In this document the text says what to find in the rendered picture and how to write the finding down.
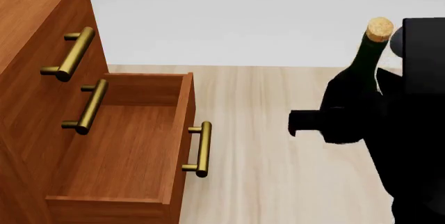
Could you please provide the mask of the brown wooden cabinet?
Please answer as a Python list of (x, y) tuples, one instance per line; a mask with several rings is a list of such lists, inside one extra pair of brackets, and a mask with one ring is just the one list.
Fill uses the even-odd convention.
[(80, 91), (107, 71), (99, 36), (67, 82), (59, 67), (74, 41), (97, 27), (90, 0), (0, 0), (0, 224), (53, 224), (45, 198), (88, 100)]

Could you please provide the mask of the open wooden drawer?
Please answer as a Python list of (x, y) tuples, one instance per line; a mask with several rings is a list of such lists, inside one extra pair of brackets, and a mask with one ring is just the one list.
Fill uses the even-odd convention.
[(46, 201), (55, 224), (179, 224), (195, 119), (192, 74), (105, 74)]

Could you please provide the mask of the dark green corked wine bottle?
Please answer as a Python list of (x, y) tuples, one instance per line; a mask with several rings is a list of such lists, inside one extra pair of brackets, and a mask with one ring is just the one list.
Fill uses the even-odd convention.
[(387, 18), (371, 19), (352, 63), (328, 82), (320, 107), (328, 112), (321, 130), (326, 143), (358, 142), (372, 128), (382, 100), (377, 65), (393, 31)]

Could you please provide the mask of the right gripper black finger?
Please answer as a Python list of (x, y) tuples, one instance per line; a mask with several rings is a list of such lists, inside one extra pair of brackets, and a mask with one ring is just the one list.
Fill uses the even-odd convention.
[(354, 117), (354, 113), (339, 107), (295, 110), (289, 113), (288, 131), (293, 137), (297, 131), (319, 131), (324, 138), (361, 138), (362, 130)]

